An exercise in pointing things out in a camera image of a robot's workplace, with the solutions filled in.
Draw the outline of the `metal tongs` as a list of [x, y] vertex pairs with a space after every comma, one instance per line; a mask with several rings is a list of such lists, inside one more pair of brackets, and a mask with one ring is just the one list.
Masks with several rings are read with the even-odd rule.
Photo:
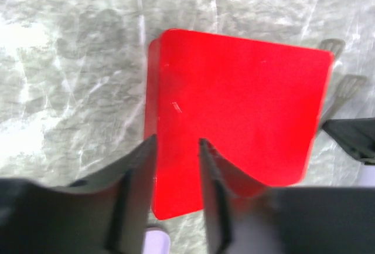
[[[324, 39], [318, 45], [318, 49], [333, 53], [334, 63], [340, 58], [345, 50], [346, 43], [342, 39]], [[352, 99], [367, 83], [367, 77], [359, 74], [344, 74], [343, 71], [333, 72], [329, 82], [332, 97], [327, 109], [323, 112], [319, 121], [320, 130], [322, 126], [332, 118], [350, 99]]]

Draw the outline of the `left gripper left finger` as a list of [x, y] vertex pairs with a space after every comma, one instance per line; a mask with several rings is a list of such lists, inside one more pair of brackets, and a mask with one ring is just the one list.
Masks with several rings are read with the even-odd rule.
[[67, 186], [1, 179], [2, 253], [141, 253], [156, 136]]

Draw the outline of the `red box lid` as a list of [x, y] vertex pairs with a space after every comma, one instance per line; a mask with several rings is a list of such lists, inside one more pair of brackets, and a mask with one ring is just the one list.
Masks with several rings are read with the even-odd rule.
[[199, 140], [271, 187], [305, 176], [333, 53], [169, 29], [160, 40], [158, 157], [152, 211], [203, 208]]

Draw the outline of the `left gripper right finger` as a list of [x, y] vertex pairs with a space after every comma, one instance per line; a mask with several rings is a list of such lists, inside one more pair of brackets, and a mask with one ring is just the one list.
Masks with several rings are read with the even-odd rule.
[[373, 253], [374, 188], [271, 188], [199, 141], [209, 253]]

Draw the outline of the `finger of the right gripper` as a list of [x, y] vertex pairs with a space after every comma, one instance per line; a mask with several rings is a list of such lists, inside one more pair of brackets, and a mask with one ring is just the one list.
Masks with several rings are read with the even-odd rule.
[[374, 117], [331, 119], [322, 130], [354, 160], [374, 165]]

